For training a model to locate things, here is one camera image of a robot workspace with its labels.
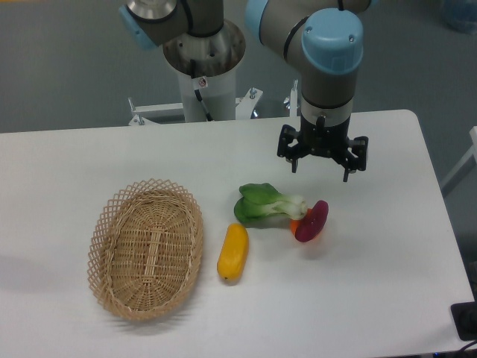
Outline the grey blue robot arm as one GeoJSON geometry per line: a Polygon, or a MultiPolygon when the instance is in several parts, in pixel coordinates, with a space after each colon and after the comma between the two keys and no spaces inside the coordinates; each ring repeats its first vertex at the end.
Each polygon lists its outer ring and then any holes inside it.
{"type": "MultiPolygon", "coordinates": [[[[249,32],[301,76],[300,127],[284,125],[277,153],[296,166],[328,157],[346,174],[367,165],[368,139],[350,139],[358,68],[363,58],[360,12],[369,1],[249,1],[249,32]]],[[[235,72],[246,43],[224,16],[222,1],[127,1],[119,13],[143,48],[159,47],[183,82],[189,122],[236,117],[235,72]]]]}

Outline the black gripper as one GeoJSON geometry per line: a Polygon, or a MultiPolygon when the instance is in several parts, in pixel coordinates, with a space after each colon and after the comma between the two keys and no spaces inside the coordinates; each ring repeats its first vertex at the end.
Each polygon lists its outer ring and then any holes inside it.
{"type": "Polygon", "coordinates": [[[304,115],[300,116],[300,130],[283,125],[279,135],[277,156],[291,164],[291,171],[297,172],[298,160],[308,155],[335,157],[336,163],[344,168],[343,182],[351,174],[367,168],[367,136],[348,138],[350,118],[339,125],[325,126],[324,120],[316,119],[312,124],[304,115]]]}

